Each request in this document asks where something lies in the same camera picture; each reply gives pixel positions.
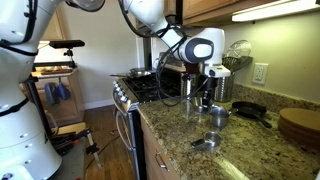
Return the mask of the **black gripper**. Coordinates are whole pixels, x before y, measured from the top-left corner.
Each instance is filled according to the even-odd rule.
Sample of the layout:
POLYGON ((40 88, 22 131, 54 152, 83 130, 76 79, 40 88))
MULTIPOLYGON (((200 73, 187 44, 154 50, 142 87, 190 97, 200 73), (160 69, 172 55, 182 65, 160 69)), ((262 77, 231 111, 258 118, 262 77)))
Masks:
POLYGON ((217 79, 213 77, 200 76, 200 84, 202 88, 202 97, 207 100, 212 100, 217 86, 217 79))

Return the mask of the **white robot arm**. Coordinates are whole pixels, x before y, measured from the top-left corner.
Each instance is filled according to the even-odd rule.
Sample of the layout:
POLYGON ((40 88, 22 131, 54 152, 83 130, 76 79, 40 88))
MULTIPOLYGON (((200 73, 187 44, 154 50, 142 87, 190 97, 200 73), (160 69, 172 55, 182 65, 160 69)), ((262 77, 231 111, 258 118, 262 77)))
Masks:
POLYGON ((211 100, 214 94, 214 80, 228 77, 231 72, 222 65, 225 34, 222 29, 205 28, 200 33, 187 37, 178 34, 166 20, 163 0, 118 0, 124 14, 131 13, 170 49, 173 55, 190 64, 202 63, 201 73, 208 80, 203 97, 211 100))

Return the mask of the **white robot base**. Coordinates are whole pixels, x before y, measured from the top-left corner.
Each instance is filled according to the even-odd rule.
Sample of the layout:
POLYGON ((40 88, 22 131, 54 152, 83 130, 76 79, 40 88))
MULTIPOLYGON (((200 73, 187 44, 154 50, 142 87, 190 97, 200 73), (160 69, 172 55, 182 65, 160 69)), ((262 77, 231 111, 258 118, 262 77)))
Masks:
POLYGON ((47 180, 60 167, 36 106, 20 89, 61 2, 87 12, 105 0, 0 0, 1 180, 47 180))

